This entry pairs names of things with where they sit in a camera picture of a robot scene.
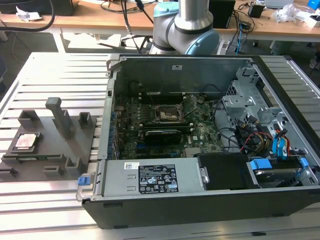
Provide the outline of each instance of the power connector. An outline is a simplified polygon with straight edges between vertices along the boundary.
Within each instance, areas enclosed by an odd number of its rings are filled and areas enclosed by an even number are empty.
[[[241,27],[242,30],[250,30],[251,28],[251,23],[247,21],[241,21],[239,23],[239,26]]]

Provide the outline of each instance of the aluminum table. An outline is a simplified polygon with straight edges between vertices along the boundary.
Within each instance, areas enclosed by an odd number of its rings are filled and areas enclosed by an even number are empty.
[[[88,167],[88,172],[94,172],[108,84],[107,58],[107,54],[32,53],[0,104],[0,155],[19,128],[17,118],[23,109],[35,109],[40,117],[50,116],[46,99],[60,97],[61,107],[71,116],[79,112],[98,116]],[[298,107],[306,109],[306,119],[320,131],[317,88],[293,61],[278,56],[263,60]],[[0,183],[0,239],[243,240],[265,234],[254,238],[310,240],[320,236],[320,204],[288,217],[102,230],[76,200],[76,189],[75,180]]]

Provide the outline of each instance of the motherboard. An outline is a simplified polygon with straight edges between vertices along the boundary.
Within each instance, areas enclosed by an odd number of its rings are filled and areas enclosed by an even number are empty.
[[[223,149],[213,124],[215,101],[204,95],[121,96],[114,101],[118,159],[189,158]]]

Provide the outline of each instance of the label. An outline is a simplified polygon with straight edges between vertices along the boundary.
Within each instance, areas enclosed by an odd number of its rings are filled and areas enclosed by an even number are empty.
[[[172,70],[182,70],[182,65],[172,65]]]
[[[141,194],[179,192],[175,165],[139,166],[139,192]]]
[[[138,169],[139,168],[139,162],[125,162],[124,163],[124,169]]]

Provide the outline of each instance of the power supply label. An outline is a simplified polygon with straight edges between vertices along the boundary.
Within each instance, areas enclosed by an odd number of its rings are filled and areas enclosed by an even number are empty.
[[[179,192],[175,165],[139,166],[139,192],[141,194]]]

